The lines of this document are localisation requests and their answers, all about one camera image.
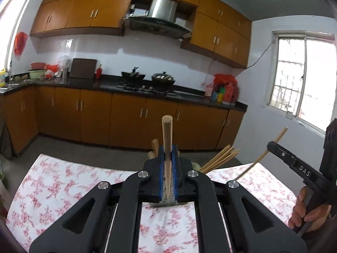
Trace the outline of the thin bamboo chopstick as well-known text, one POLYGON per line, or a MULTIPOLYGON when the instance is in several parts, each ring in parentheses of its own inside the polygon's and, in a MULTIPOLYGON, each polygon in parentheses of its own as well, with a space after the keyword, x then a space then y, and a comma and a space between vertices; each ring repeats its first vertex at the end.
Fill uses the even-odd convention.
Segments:
MULTIPOLYGON (((281 133, 275 138, 274 142, 278 143, 283 136, 285 135, 285 133, 287 132, 288 127, 284 127, 283 130, 281 131, 281 133)), ((260 163, 261 160, 269 153, 269 151, 267 149, 265 149, 265 151, 263 152, 263 154, 261 154, 261 156, 255 161, 253 162, 247 169, 245 169, 243 172, 241 172, 236 178, 235 181, 238 181, 241 177, 243 177, 245 174, 247 174, 256 164, 260 163)))

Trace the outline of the bundle chopstick one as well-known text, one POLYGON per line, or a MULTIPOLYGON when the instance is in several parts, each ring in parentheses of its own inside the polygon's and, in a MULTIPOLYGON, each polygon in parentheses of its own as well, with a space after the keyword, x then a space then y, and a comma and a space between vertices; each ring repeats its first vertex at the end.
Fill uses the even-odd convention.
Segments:
POLYGON ((210 159, 204 166, 201 167, 201 169, 199 170, 200 172, 202 172, 203 170, 205 170, 208 166, 210 166, 211 164, 213 164, 217 159, 219 159, 228 149, 230 149, 231 145, 228 144, 226 147, 224 147, 219 153, 217 153, 212 159, 210 159))

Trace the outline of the bundle chopstick three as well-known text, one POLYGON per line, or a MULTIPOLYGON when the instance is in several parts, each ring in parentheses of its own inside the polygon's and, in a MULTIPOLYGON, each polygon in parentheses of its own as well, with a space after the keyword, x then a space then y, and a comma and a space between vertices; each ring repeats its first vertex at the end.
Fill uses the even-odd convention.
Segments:
POLYGON ((219 158, 218 160, 216 160, 213 164, 211 164, 210 166, 208 166, 205 170, 202 171, 202 173, 207 174, 208 172, 217 169, 218 167, 224 165, 225 163, 227 163, 228 161, 232 160, 235 156, 237 156, 237 154, 239 154, 240 150, 234 150, 233 152, 231 152, 230 154, 226 155, 224 158, 219 158))

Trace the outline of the lower wooden cabinets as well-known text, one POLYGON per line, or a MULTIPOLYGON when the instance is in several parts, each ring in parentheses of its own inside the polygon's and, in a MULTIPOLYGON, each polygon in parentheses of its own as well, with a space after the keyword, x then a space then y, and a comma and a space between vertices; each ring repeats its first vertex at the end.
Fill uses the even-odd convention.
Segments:
POLYGON ((34 86, 1 95, 2 152, 19 154, 37 134, 109 147, 148 150, 162 138, 162 117, 173 117, 180 150, 233 144, 245 109, 217 108, 126 93, 34 86))

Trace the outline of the steel pot with lid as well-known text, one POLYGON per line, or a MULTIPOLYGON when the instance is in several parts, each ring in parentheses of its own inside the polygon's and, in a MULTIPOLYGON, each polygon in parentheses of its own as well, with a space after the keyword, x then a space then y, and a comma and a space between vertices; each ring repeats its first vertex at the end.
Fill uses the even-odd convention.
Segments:
POLYGON ((165 71, 153 74, 151 80, 154 86, 172 86, 175 83, 175 79, 165 71))

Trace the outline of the red plastic bag on counter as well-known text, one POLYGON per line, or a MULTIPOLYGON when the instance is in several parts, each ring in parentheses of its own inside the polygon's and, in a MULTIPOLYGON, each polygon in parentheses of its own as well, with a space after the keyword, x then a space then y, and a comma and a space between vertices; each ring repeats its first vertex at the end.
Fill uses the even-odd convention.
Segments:
POLYGON ((231 83, 233 85, 237 85, 238 82, 235 79, 234 76, 232 76, 231 74, 215 74, 214 75, 214 80, 213 83, 215 85, 226 85, 228 83, 231 83))

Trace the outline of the window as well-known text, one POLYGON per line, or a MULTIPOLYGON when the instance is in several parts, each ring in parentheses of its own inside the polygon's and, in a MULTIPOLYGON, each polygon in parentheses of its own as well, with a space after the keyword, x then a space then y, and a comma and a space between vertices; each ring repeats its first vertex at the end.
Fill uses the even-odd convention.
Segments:
POLYGON ((28 0, 11 0, 1 15, 1 70, 9 67, 14 35, 28 0))
POLYGON ((267 104, 323 135, 336 118, 336 36, 276 31, 267 104))

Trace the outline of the floral pink tablecloth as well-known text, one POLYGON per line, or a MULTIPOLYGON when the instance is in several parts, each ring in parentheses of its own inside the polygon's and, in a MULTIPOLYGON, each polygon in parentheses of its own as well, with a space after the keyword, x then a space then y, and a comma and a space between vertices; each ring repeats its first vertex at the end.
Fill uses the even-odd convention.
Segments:
MULTIPOLYGON (((124 181, 131 172, 91 167, 41 154, 19 185, 6 225, 27 252, 32 242, 100 181, 124 181)), ((261 164, 239 183, 287 223, 295 194, 261 164)), ((155 208, 145 203, 139 252, 198 252, 194 204, 155 208)))

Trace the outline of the dark cutting board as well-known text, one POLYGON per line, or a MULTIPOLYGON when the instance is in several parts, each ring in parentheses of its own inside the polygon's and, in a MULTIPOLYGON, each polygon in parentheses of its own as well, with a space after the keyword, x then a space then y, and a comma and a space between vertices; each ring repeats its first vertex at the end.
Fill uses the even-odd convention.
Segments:
POLYGON ((78 79, 93 79, 96 70, 96 59, 74 58, 69 77, 78 79))

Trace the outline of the steel range hood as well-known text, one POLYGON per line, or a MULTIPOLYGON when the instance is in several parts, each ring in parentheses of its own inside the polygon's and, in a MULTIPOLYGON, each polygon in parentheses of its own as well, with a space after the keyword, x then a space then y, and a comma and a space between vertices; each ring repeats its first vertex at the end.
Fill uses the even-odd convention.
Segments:
POLYGON ((134 0, 124 20, 132 30, 183 40, 191 37, 188 19, 194 11, 195 7, 174 0, 134 0))

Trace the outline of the green basin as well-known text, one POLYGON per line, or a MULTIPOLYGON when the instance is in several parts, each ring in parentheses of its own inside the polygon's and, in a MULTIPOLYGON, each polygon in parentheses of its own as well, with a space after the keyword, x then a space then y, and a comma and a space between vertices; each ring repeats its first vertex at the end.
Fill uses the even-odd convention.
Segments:
POLYGON ((42 79, 45 78, 46 70, 29 70, 30 79, 42 79))

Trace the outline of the red bowl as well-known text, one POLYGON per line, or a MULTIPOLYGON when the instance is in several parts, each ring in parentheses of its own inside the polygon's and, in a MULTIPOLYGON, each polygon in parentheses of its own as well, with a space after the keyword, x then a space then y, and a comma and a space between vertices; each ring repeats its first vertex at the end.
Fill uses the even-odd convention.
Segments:
POLYGON ((31 70, 43 70, 45 69, 46 64, 43 62, 34 62, 30 64, 31 70))

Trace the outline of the yellow detergent bottle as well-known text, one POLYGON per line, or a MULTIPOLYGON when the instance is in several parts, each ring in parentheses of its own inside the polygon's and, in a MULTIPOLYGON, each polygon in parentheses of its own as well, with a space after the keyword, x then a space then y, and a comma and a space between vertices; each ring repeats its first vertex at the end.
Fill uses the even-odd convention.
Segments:
POLYGON ((0 71, 0 87, 3 87, 6 83, 6 69, 0 71))

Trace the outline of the left window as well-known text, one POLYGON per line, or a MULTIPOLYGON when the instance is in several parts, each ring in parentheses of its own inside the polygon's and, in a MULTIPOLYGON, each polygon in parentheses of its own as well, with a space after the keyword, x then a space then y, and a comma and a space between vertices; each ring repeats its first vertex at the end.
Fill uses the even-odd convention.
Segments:
POLYGON ((1 15, 1 70, 9 67, 14 35, 28 0, 11 0, 1 15))

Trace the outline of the red bag hanging on wall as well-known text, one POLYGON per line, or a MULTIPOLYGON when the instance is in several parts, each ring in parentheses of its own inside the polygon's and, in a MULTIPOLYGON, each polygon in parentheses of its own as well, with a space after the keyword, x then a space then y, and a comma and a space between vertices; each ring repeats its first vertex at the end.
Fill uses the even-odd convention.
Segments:
POLYGON ((16 34, 14 39, 14 55, 19 58, 21 57, 28 39, 28 35, 25 32, 19 32, 16 34))

